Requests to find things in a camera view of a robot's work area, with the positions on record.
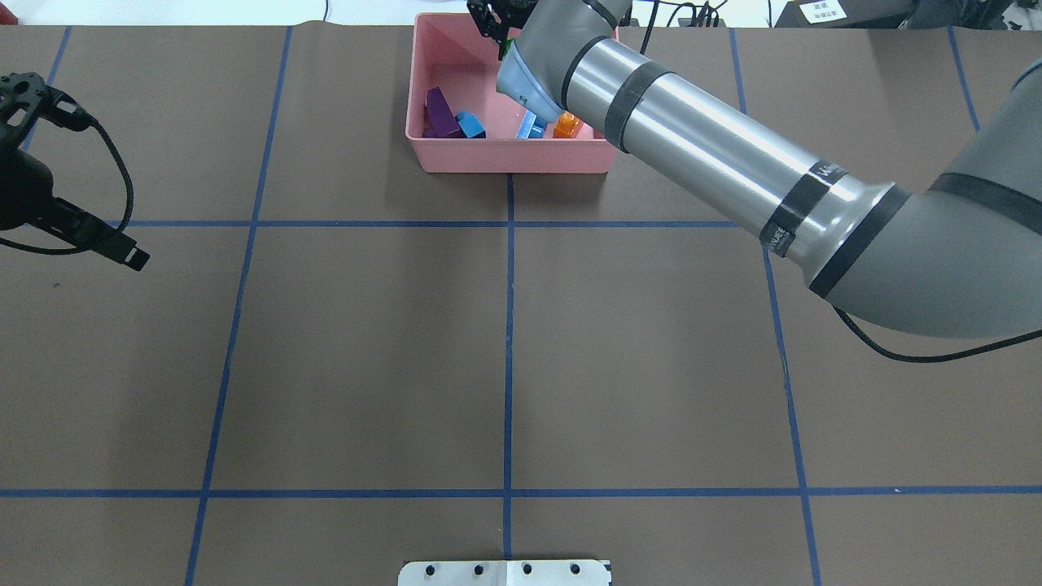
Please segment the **pink bin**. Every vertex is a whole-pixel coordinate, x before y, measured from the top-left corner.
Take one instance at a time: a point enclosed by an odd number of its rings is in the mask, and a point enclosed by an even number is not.
[[[428,173],[606,173],[618,150],[585,124],[574,139],[516,139],[524,108],[496,93],[498,47],[468,14],[422,14],[413,32],[405,137]],[[467,109],[485,139],[424,139],[427,90],[441,87],[453,113]]]

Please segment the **black device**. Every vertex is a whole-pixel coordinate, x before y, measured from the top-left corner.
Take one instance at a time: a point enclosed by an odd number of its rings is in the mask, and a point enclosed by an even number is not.
[[[832,9],[841,7],[845,18],[811,22],[802,6],[815,7],[822,0],[786,2],[774,24],[777,28],[941,28],[962,26],[1006,29],[1002,13],[1013,0],[827,0]]]
[[[522,28],[528,22],[539,0],[467,0],[467,9],[474,18],[481,36],[499,45],[499,60],[506,55],[506,35],[512,28]]]
[[[54,177],[46,165],[21,150],[36,120],[81,132],[94,128],[116,161],[126,186],[123,219],[116,227],[53,195]],[[72,248],[40,248],[0,238],[0,244],[40,254],[75,254],[94,250],[140,271],[149,254],[123,230],[133,210],[133,185],[108,133],[69,94],[51,88],[35,73],[0,76],[0,230],[32,225],[71,244]]]

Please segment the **blue block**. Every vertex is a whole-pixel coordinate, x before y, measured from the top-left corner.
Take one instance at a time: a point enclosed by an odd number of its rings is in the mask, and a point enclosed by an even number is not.
[[[485,126],[481,126],[481,121],[466,109],[460,111],[460,114],[456,115],[456,122],[460,123],[460,128],[463,129],[464,136],[468,139],[485,138]]]
[[[525,112],[524,118],[521,119],[521,126],[518,127],[517,138],[519,139],[538,139],[543,136],[546,131],[546,120],[536,116],[534,112]]]

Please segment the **black tape band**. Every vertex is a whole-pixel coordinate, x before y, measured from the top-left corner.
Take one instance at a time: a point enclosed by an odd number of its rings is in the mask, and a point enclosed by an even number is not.
[[[612,14],[612,10],[605,8],[604,5],[597,0],[582,0],[582,3],[590,6],[593,8],[593,11],[600,15],[600,18],[604,19],[604,22],[606,22],[607,26],[611,26],[613,30],[619,26],[619,21],[615,19],[615,15]]]
[[[1003,185],[962,173],[945,173],[929,186],[983,205],[1042,236],[1042,201]]]
[[[908,190],[897,186],[890,188],[879,199],[879,202],[868,211],[868,214],[861,220],[858,227],[853,228],[850,236],[843,241],[843,244],[840,244],[839,250],[825,263],[821,272],[814,277],[814,280],[811,282],[811,291],[821,297],[828,295],[911,196],[912,192]]]
[[[572,83],[572,75],[575,73],[575,69],[579,66],[579,62],[582,57],[593,49],[593,46],[601,41],[607,39],[607,36],[595,36],[590,40],[589,43],[579,49],[578,53],[575,53],[575,58],[572,59],[572,64],[568,66],[568,71],[565,72],[565,81],[561,84],[561,105],[565,109],[568,109],[568,87]]]
[[[764,229],[760,230],[760,244],[778,257],[785,257],[789,245],[796,239],[796,229],[836,181],[846,174],[846,169],[835,163],[815,163],[789,190]]]
[[[667,73],[672,72],[654,62],[647,62],[635,69],[616,92],[604,116],[604,138],[622,152],[629,152],[622,146],[622,135],[626,131],[629,116],[644,97],[644,92]]]

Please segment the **grid line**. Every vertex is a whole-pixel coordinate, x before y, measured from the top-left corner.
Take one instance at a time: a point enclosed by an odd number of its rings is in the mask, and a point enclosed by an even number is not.
[[[196,562],[199,559],[199,547],[202,542],[202,530],[206,519],[206,505],[210,482],[214,478],[214,462],[217,458],[217,445],[221,437],[221,421],[224,417],[224,405],[228,396],[228,381],[231,377],[231,358],[235,350],[239,335],[239,323],[243,311],[243,295],[246,292],[246,280],[249,277],[250,262],[253,257],[253,243],[256,240],[257,221],[260,217],[260,205],[264,202],[264,188],[268,175],[268,163],[271,160],[271,145],[275,139],[275,124],[278,121],[279,98],[282,94],[282,82],[286,79],[286,64],[290,56],[290,44],[293,40],[293,27],[286,27],[286,39],[282,42],[282,58],[278,67],[278,79],[275,82],[275,96],[272,99],[271,118],[268,121],[268,136],[265,139],[264,155],[260,158],[260,172],[257,177],[257,191],[253,200],[253,215],[250,218],[250,233],[246,239],[246,252],[243,255],[243,268],[239,276],[239,291],[235,294],[235,308],[231,317],[231,332],[228,335],[228,346],[224,356],[224,371],[221,374],[221,388],[217,396],[217,408],[214,410],[214,426],[209,436],[209,449],[206,453],[206,464],[203,469],[202,489],[199,495],[199,508],[196,513],[195,530],[192,533],[192,547],[189,552],[188,568],[184,572],[184,586],[192,586],[195,581]]]
[[[970,114],[970,122],[973,123],[973,130],[981,129],[981,122],[976,117],[976,108],[973,107],[973,97],[970,96],[970,86],[966,82],[966,72],[963,71],[963,58],[959,54],[959,42],[956,41],[956,29],[948,25],[948,43],[951,45],[951,57],[956,60],[956,71],[959,72],[959,83],[963,87],[963,98],[966,100],[966,109]]]
[[[503,375],[503,559],[514,557],[514,174],[506,175],[506,348]]]
[[[793,497],[804,489],[794,487],[747,488],[435,488],[435,489],[212,489],[208,498],[320,498],[320,499],[414,499],[414,498],[705,498]],[[810,496],[924,496],[1042,494],[1042,485],[909,485],[808,487]],[[0,498],[192,498],[202,490],[133,488],[3,488]]]
[[[742,82],[742,60],[738,49],[738,35],[735,29],[730,33],[730,55],[735,65],[735,83],[738,87],[739,107],[742,114],[748,115],[745,101],[745,89]],[[811,579],[814,586],[821,586],[821,565],[818,561],[818,540],[814,533],[814,517],[811,511],[811,496],[807,490],[807,471],[803,467],[803,450],[799,442],[799,424],[796,418],[796,401],[792,394],[792,379],[789,375],[789,357],[785,349],[785,333],[782,328],[782,316],[778,311],[777,291],[774,287],[774,271],[767,249],[762,249],[764,258],[764,276],[767,280],[767,293],[770,298],[771,317],[774,323],[774,337],[782,361],[782,374],[785,384],[786,407],[789,415],[789,434],[792,437],[792,453],[795,458],[796,481],[799,484],[799,502],[803,512],[803,532],[807,534],[807,552],[811,563]]]
[[[116,226],[118,220],[106,223]],[[130,220],[131,227],[248,227],[252,220]],[[506,228],[510,222],[444,220],[257,220],[256,226],[289,228]],[[561,220],[515,221],[515,228],[737,228],[735,222],[712,220]]]

